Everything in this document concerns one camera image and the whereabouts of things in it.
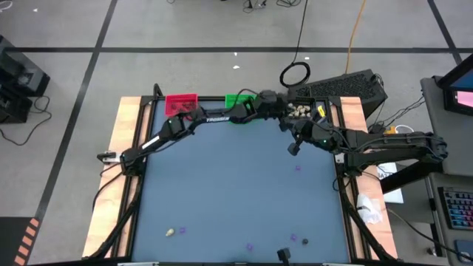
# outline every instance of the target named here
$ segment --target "blue table surface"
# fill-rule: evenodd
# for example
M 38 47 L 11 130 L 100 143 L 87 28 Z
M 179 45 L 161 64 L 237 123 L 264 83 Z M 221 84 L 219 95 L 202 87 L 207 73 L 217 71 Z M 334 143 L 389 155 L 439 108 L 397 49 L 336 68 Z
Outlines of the blue table surface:
M 164 102 L 155 111 L 154 133 Z M 333 156 L 302 144 L 294 157 L 292 142 L 277 120 L 210 123 L 150 156 L 132 261 L 278 262 L 290 248 L 292 263 L 348 262 Z

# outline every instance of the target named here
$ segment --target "white paper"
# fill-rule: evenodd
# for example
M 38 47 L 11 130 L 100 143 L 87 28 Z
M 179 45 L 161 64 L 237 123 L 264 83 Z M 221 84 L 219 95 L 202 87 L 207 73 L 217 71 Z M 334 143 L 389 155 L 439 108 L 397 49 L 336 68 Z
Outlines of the white paper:
M 395 163 L 382 163 L 377 167 L 377 169 L 380 180 L 398 171 Z M 384 201 L 390 203 L 404 203 L 401 189 L 399 188 L 389 193 L 386 193 L 384 195 Z
M 379 201 L 374 202 L 374 200 L 372 201 L 367 195 L 359 194 L 356 201 L 356 208 L 363 222 L 372 224 L 383 222 Z

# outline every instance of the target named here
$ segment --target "small stone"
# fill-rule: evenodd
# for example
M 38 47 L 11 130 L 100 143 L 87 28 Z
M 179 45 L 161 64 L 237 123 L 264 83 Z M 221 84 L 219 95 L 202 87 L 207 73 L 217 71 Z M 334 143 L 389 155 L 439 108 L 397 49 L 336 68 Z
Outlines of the small stone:
M 174 234 L 174 229 L 171 228 L 166 232 L 166 236 L 172 236 Z

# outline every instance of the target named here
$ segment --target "red container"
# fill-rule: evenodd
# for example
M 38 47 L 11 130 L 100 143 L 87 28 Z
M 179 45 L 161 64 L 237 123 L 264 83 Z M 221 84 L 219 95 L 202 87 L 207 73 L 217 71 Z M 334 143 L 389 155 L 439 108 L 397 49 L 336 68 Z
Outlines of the red container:
M 197 108 L 197 94 L 195 93 L 166 96 L 165 115 L 167 117 L 177 115 L 180 112 L 190 112 L 196 108 Z

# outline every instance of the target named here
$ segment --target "yellow tag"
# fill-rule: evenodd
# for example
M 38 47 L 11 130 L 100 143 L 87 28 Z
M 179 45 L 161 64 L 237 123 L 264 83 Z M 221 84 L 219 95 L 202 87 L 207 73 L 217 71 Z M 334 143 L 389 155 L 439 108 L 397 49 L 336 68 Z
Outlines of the yellow tag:
M 322 106 L 317 107 L 317 111 L 319 111 L 319 115 L 321 117 L 325 117 L 324 107 L 322 107 Z

